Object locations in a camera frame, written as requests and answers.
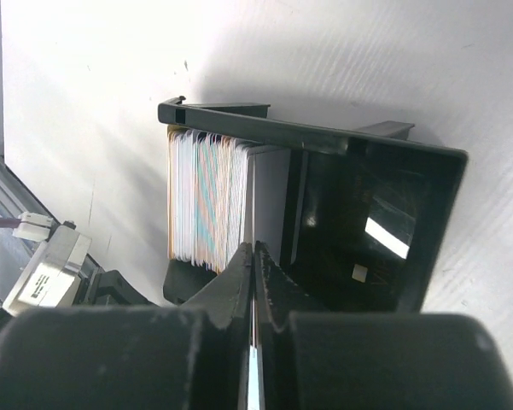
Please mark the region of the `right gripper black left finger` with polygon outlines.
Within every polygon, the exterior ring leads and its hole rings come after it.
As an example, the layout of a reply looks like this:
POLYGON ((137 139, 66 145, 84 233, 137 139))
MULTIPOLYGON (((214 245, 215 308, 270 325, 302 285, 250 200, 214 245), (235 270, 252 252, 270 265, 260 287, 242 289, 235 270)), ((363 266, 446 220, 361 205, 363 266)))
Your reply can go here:
POLYGON ((29 310, 0 331, 0 409, 243 409, 253 249, 178 307, 29 310))

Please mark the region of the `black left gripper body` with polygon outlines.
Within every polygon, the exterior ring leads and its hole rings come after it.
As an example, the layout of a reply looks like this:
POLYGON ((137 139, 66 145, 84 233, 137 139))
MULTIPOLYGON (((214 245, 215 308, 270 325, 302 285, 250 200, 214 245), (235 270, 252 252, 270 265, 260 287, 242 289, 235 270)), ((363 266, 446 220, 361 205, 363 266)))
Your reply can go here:
MULTIPOLYGON (((73 306, 152 305, 136 291, 119 271, 95 271, 91 278, 84 278, 73 299, 73 306)), ((0 330, 13 316, 0 307, 0 330)))

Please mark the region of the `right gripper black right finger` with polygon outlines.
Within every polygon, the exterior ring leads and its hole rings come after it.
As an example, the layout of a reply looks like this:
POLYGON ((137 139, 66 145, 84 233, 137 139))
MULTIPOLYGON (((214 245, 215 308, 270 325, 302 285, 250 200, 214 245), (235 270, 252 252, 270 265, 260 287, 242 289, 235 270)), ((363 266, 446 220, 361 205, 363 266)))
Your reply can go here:
POLYGON ((264 409, 513 409, 485 327, 437 313, 333 313, 254 247, 264 409))

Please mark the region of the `black plastic card box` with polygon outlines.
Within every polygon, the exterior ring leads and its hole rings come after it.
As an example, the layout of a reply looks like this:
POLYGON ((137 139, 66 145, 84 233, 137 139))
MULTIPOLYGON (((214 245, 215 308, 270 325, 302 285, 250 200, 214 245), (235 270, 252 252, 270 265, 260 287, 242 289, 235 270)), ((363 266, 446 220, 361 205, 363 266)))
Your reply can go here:
POLYGON ((243 243, 327 308, 421 308, 468 163, 462 150, 411 141, 411 124, 355 130, 272 120, 264 104, 162 102, 160 123, 257 146, 243 243))

